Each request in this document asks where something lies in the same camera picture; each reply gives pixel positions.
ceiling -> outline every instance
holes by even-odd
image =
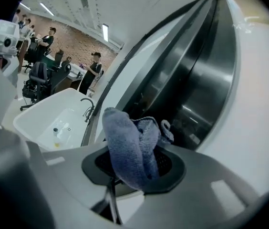
[[[193,0],[23,0],[31,13],[73,26],[119,52],[166,16]],[[42,2],[54,16],[41,5]],[[109,42],[102,24],[109,26]]]
[[[113,49],[120,49],[128,39],[132,25],[153,0],[23,0],[31,13],[46,16],[67,23],[106,43]],[[54,14],[51,16],[42,2]],[[103,40],[102,24],[109,26],[109,43]]]

office chair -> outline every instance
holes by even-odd
[[[36,63],[36,50],[37,50],[38,44],[36,42],[31,41],[31,44],[27,50],[27,52],[24,55],[24,60],[28,62],[28,65],[22,66],[26,67],[24,70],[24,73],[26,73],[27,69],[31,69],[31,63],[34,64]]]
[[[55,54],[55,59],[54,59],[54,67],[59,67],[60,66],[60,62],[62,61],[62,57],[63,57],[63,51],[61,49],[59,49],[59,51]]]
[[[56,87],[69,75],[71,71],[71,65],[64,64],[57,70],[57,72],[52,72],[52,77],[49,80],[49,84],[51,85],[51,88],[49,89],[50,95],[53,95],[55,93]]]
[[[21,106],[20,110],[29,108],[42,99],[53,95],[56,87],[69,75],[70,70],[70,64],[65,65],[54,72],[50,79],[47,79],[47,65],[43,62],[36,62],[30,71],[30,79],[22,89],[23,97],[30,98],[32,104]]]
[[[47,79],[47,65],[43,62],[36,62],[29,73],[29,79],[26,81],[23,89],[23,97],[30,98],[32,104],[20,107],[20,111],[24,108],[29,108],[35,103],[43,99],[42,91],[48,83]]]
[[[51,49],[48,48],[47,51],[45,51],[44,56],[47,56],[48,54],[50,54],[50,52],[51,52]]]

blue cloth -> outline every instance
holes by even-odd
[[[116,175],[138,190],[150,180],[157,179],[159,173],[154,148],[158,141],[174,141],[169,131],[170,124],[165,120],[161,122],[162,136],[154,118],[131,120],[126,112],[115,108],[105,109],[102,121]]]

desk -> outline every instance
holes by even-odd
[[[47,68],[49,70],[51,70],[53,68],[53,64],[54,64],[54,58],[50,55],[47,55],[45,57],[43,57],[42,62],[47,64]],[[83,78],[83,76],[86,74],[86,70],[80,68],[78,65],[74,64],[74,63],[70,63],[71,65],[71,71],[69,73],[69,75],[57,86],[55,92],[60,92],[62,90],[65,90],[67,88],[73,88],[75,90],[77,90],[79,84],[81,83],[81,80]],[[81,74],[83,75],[82,77],[77,77],[78,72],[81,72]]]

black t-shirt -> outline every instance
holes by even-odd
[[[54,41],[54,37],[53,36],[44,36],[43,38],[42,38],[42,41],[43,42],[46,42],[49,46],[41,46],[41,45],[39,45],[41,48],[44,48],[44,52],[45,51],[47,51],[47,49],[51,46],[51,44],[53,43],[53,41]]]
[[[48,43],[48,46],[46,46],[46,47],[42,46],[42,45],[38,46],[38,49],[37,49],[37,60],[38,61],[42,60],[44,53],[48,50],[48,48],[53,43],[54,37],[53,36],[44,36],[42,38],[42,41]]]
[[[98,63],[97,62],[94,62],[90,68],[96,72],[96,73],[99,73],[101,71],[101,67],[102,67],[102,64],[99,63],[99,65],[97,65]],[[87,73],[85,74],[85,76],[83,77],[83,81],[85,81],[86,83],[92,83],[93,80],[95,78],[95,75],[92,74],[90,71],[87,71]]]

